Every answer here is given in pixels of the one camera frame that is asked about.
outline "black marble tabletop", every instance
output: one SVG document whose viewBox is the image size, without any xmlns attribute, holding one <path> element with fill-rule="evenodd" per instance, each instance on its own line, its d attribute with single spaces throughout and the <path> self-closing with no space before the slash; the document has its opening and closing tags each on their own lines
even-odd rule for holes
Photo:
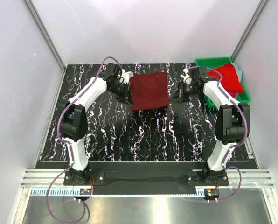
<svg viewBox="0 0 278 224">
<path fill-rule="evenodd" d="M 123 64 L 126 71 L 139 74 L 167 72 L 171 96 L 181 71 L 192 64 Z M 79 92 L 98 70 L 97 64 L 68 65 L 58 102 Z M 41 161 L 67 161 L 67 148 L 56 136 L 61 111 L 56 106 Z M 89 124 L 85 139 L 90 161 L 201 161 L 215 146 L 217 109 L 208 108 L 204 99 L 153 110 L 131 111 L 105 92 L 87 111 Z M 249 160 L 245 145 L 236 148 L 232 160 Z"/>
</svg>

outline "dark red cloth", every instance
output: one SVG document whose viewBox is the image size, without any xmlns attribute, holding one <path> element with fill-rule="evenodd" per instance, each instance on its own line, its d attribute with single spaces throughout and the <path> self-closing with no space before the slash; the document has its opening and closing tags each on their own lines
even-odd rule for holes
<svg viewBox="0 0 278 224">
<path fill-rule="evenodd" d="M 167 73 L 135 74 L 130 78 L 135 106 L 131 110 L 156 109 L 168 105 Z"/>
<path fill-rule="evenodd" d="M 243 92 L 243 87 L 240 84 L 240 81 L 238 80 L 236 69 L 232 64 L 226 63 L 224 64 L 224 66 L 216 68 L 215 70 L 223 75 L 221 84 L 227 92 Z M 208 74 L 210 76 L 216 76 L 218 79 L 220 79 L 220 75 L 214 71 L 209 71 Z"/>
</svg>

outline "green plastic bin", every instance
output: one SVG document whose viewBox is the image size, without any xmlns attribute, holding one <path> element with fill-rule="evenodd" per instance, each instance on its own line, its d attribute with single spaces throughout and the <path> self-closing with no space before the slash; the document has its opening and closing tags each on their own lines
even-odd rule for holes
<svg viewBox="0 0 278 224">
<path fill-rule="evenodd" d="M 232 62 L 230 57 L 200 58 L 200 59 L 195 60 L 195 64 L 197 66 L 206 66 L 211 69 L 218 68 L 218 67 L 223 66 L 224 64 L 230 63 L 230 62 Z M 248 103 L 250 101 L 250 96 L 248 95 L 248 92 L 247 92 L 243 82 L 241 82 L 241 85 L 243 87 L 243 93 L 238 94 L 236 99 L 240 103 Z M 213 103 L 213 101 L 211 101 L 211 99 L 209 97 L 206 96 L 205 100 L 206 100 L 209 108 L 215 107 L 215 104 Z"/>
</svg>

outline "white wall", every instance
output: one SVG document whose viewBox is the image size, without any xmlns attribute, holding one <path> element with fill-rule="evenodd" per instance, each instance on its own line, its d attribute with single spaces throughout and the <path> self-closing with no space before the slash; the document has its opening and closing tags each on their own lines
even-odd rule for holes
<svg viewBox="0 0 278 224">
<path fill-rule="evenodd" d="M 251 97 L 250 133 L 278 194 L 278 0 L 270 1 L 236 63 Z"/>
<path fill-rule="evenodd" d="M 260 0 L 33 0 L 65 63 L 230 56 Z"/>
<path fill-rule="evenodd" d="M 22 0 L 0 0 L 0 224 L 35 161 L 61 71 Z"/>
</svg>

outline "red cloth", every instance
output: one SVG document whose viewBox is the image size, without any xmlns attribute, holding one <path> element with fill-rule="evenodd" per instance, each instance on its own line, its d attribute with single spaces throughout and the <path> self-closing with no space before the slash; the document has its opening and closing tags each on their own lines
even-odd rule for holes
<svg viewBox="0 0 278 224">
<path fill-rule="evenodd" d="M 131 110 L 156 109 L 168 105 L 167 73 L 135 74 L 130 78 L 135 106 Z"/>
<path fill-rule="evenodd" d="M 242 85 L 240 84 L 237 77 L 236 69 L 232 64 L 226 63 L 224 66 L 216 68 L 215 70 L 223 75 L 221 84 L 228 93 L 235 94 L 243 92 Z M 210 76 L 216 76 L 218 79 L 220 79 L 220 75 L 214 71 L 209 71 L 208 74 Z"/>
</svg>

